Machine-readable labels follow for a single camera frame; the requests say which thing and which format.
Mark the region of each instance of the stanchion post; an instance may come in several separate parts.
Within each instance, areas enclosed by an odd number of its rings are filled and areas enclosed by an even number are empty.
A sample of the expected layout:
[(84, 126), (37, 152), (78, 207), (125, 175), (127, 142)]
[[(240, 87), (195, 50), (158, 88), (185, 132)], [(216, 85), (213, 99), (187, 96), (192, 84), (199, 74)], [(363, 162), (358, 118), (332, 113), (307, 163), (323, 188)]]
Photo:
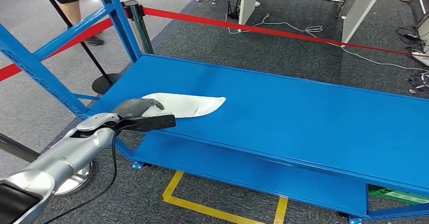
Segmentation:
[(40, 153), (24, 146), (23, 144), (5, 136), (2, 133), (0, 133), (0, 149), (9, 152), (10, 154), (17, 156), (27, 162), (33, 162), (40, 156)]
[(131, 19), (132, 28), (136, 34), (139, 45), (145, 53), (154, 54), (149, 34), (146, 29), (145, 21), (143, 20), (143, 6), (139, 5), (136, 0), (130, 0), (123, 3), (127, 16)]
[[(49, 2), (52, 4), (52, 6), (57, 11), (57, 13), (60, 15), (60, 17), (66, 23), (67, 27), (68, 28), (72, 27), (73, 24), (71, 24), (70, 20), (64, 14), (63, 10), (61, 10), (60, 6), (58, 6), (57, 2), (55, 0), (49, 0)], [(98, 60), (95, 58), (94, 54), (91, 52), (90, 48), (88, 48), (88, 46), (83, 41), (80, 42), (80, 44), (82, 45), (83, 49), (88, 54), (88, 56), (90, 57), (90, 59), (93, 61), (94, 65), (98, 68), (98, 70), (103, 75), (103, 79), (106, 81), (106, 84), (108, 84), (109, 87), (112, 86), (119, 79), (120, 76), (117, 75), (117, 73), (107, 74), (104, 71), (103, 67), (100, 65), (100, 63), (98, 62)], [(100, 94), (104, 94), (107, 90), (108, 89), (106, 89), (106, 90), (103, 89), (102, 90), (103, 93), (100, 93)]]

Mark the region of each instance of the blue metal shelf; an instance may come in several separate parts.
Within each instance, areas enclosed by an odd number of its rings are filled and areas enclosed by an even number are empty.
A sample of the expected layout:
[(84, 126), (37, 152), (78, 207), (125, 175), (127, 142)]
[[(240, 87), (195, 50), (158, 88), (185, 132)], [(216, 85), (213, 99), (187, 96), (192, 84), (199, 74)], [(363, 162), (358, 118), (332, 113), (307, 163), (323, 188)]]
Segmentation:
[[(366, 184), (429, 195), (428, 100), (161, 56), (143, 55), (119, 0), (101, 8), (34, 53), (0, 24), (0, 52), (77, 117), (111, 112), (151, 93), (226, 97), (216, 112), (178, 119), (151, 133), (134, 161), (180, 169), (353, 214), (350, 223), (429, 214), (420, 204), (367, 213)], [(88, 109), (41, 61), (109, 15), (134, 63)]]
[(367, 216), (366, 184), (340, 176), (292, 167), (160, 133), (148, 134), (136, 149), (133, 159), (357, 216)]
[(428, 113), (410, 114), (428, 100), (147, 55), (89, 113), (156, 92), (227, 98), (218, 111), (178, 119), (165, 134), (429, 193), (429, 176), (421, 174), (429, 144), (411, 133), (425, 131)]

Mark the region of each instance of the blue shelf surface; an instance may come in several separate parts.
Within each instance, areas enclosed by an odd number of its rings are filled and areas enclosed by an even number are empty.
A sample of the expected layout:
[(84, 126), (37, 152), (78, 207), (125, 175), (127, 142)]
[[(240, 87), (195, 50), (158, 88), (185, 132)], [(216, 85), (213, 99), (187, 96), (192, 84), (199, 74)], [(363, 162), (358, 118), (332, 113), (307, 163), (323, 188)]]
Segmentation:
[(429, 194), (428, 100), (145, 55), (89, 113), (158, 92), (227, 98), (165, 134)]
[(290, 199), (367, 216), (366, 184), (161, 133), (148, 134), (134, 160)]

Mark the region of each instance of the black shoe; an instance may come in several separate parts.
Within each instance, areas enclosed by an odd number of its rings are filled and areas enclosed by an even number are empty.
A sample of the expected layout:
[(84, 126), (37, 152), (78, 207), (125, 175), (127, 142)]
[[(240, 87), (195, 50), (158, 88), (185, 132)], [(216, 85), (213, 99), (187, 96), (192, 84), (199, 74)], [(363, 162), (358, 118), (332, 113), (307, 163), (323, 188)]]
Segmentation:
[(100, 45), (104, 44), (104, 40), (100, 39), (97, 36), (89, 37), (89, 38), (85, 39), (85, 41), (92, 46), (100, 46)]

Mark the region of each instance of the black cable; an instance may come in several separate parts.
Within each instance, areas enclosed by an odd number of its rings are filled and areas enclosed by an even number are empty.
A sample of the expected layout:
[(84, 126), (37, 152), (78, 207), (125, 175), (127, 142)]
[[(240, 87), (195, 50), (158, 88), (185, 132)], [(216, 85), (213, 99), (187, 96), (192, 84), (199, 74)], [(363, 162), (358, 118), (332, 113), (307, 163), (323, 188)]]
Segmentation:
[(72, 211), (75, 211), (75, 210), (77, 210), (77, 209), (79, 209), (79, 208), (83, 207), (84, 205), (86, 205), (86, 204), (88, 204), (88, 203), (92, 202), (93, 200), (97, 199), (98, 197), (102, 196), (104, 193), (106, 193), (106, 192), (110, 189), (110, 187), (112, 187), (113, 183), (114, 183), (114, 182), (115, 182), (115, 180), (116, 180), (116, 175), (117, 175), (117, 172), (118, 172), (118, 167), (117, 167), (117, 163), (116, 163), (116, 143), (115, 143), (115, 141), (116, 141), (116, 136), (117, 136), (119, 133), (120, 133), (120, 130), (119, 130), (119, 131), (117, 131), (117, 133), (113, 136), (113, 141), (112, 141), (112, 160), (113, 160), (113, 168), (114, 168), (114, 170), (113, 170), (113, 178), (112, 178), (112, 180), (110, 181), (110, 183), (109, 183), (109, 185), (107, 186), (107, 188), (105, 188), (102, 192), (100, 192), (99, 194), (97, 194), (95, 197), (93, 197), (93, 198), (91, 198), (91, 199), (89, 199), (89, 200), (87, 200), (87, 201), (83, 202), (82, 204), (80, 204), (80, 205), (78, 205), (78, 206), (76, 206), (76, 207), (73, 207), (73, 208), (71, 208), (71, 209), (67, 210), (66, 212), (64, 212), (64, 213), (62, 213), (62, 214), (59, 214), (59, 215), (55, 216), (54, 218), (52, 218), (52, 219), (50, 219), (50, 220), (48, 220), (48, 221), (44, 222), (43, 224), (49, 224), (49, 223), (51, 223), (51, 222), (53, 222), (53, 221), (55, 221), (55, 220), (57, 220), (57, 219), (59, 219), (59, 218), (61, 218), (61, 217), (65, 216), (65, 215), (67, 215), (67, 214), (71, 213)]
[(409, 49), (410, 51), (416, 50), (417, 48), (424, 48), (425, 46), (427, 46), (426, 44), (427, 40), (421, 39), (421, 38), (425, 35), (428, 35), (429, 32), (419, 36), (419, 35), (416, 35), (418, 34), (418, 32), (413, 27), (405, 26), (405, 27), (397, 27), (396, 34), (400, 36), (400, 40), (403, 43), (410, 45), (409, 47), (406, 47), (406, 49)]

